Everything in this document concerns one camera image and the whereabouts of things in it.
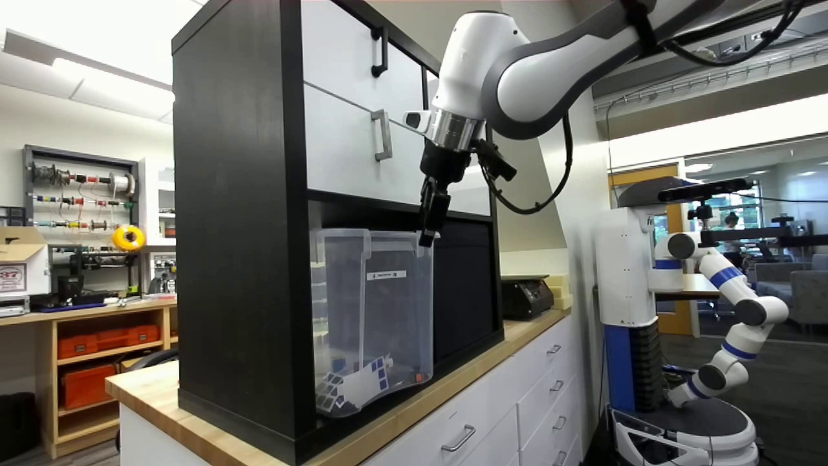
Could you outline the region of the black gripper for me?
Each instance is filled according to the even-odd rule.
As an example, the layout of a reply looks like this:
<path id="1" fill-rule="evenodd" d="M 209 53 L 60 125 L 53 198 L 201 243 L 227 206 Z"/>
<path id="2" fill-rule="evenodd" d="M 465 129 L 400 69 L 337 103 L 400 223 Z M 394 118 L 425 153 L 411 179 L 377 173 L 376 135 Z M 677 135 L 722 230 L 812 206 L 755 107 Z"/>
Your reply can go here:
<path id="1" fill-rule="evenodd" d="M 421 230 L 418 243 L 430 250 L 444 223 L 444 214 L 451 207 L 451 194 L 444 192 L 451 185 L 457 185 L 470 164 L 469 150 L 447 150 L 434 142 L 425 142 L 425 153 L 418 160 L 418 171 L 425 173 L 421 185 Z"/>

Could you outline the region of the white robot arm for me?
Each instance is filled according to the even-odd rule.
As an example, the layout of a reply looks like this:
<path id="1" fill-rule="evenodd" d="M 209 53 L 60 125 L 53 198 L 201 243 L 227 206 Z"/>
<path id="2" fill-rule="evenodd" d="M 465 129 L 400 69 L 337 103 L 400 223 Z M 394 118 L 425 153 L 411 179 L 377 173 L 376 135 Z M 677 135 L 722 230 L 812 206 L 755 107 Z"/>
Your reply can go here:
<path id="1" fill-rule="evenodd" d="M 659 48 L 695 66 L 729 69 L 774 44 L 801 12 L 801 0 L 782 0 L 778 23 L 764 31 L 753 50 L 729 59 L 707 59 L 676 41 L 676 35 L 728 3 L 612 0 L 585 23 L 540 41 L 528 41 L 508 13 L 464 13 L 444 48 L 434 100 L 405 118 L 425 138 L 418 243 L 433 247 L 440 237 L 451 207 L 447 186 L 464 179 L 470 157 L 478 157 L 487 185 L 515 176 L 482 129 L 531 140 L 561 123 L 563 140 L 572 140 L 568 107 L 616 69 Z"/>

